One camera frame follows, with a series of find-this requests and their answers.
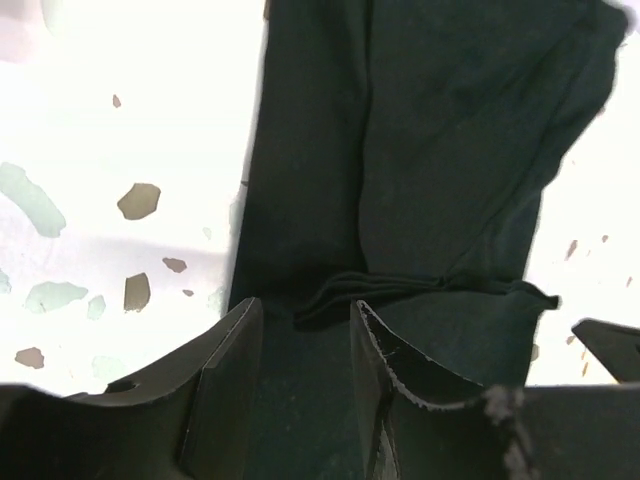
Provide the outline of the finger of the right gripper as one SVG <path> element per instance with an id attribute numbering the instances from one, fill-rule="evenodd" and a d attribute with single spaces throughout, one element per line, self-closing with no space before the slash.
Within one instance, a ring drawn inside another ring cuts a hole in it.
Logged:
<path id="1" fill-rule="evenodd" d="M 638 328 L 586 318 L 571 331 L 615 380 L 621 383 L 639 381 Z"/>

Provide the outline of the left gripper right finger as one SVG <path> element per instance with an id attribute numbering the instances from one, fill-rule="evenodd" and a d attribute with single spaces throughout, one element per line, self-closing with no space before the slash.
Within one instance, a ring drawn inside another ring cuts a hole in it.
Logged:
<path id="1" fill-rule="evenodd" d="M 363 301 L 350 313 L 369 479 L 635 479 L 639 387 L 490 388 L 435 362 Z"/>

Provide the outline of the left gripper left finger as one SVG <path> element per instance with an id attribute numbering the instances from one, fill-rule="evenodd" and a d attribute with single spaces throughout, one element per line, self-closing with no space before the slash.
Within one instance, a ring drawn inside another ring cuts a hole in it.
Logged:
<path id="1" fill-rule="evenodd" d="M 262 334 L 251 298 L 101 394 L 2 386 L 2 478 L 242 478 Z"/>

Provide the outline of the black t shirt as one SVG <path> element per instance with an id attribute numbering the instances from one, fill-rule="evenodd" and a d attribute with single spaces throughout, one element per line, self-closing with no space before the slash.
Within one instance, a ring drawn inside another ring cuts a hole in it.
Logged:
<path id="1" fill-rule="evenodd" d="M 274 1 L 232 304 L 262 301 L 245 475 L 360 479 L 349 307 L 521 386 L 555 298 L 523 279 L 543 189 L 613 86 L 603 1 Z"/>

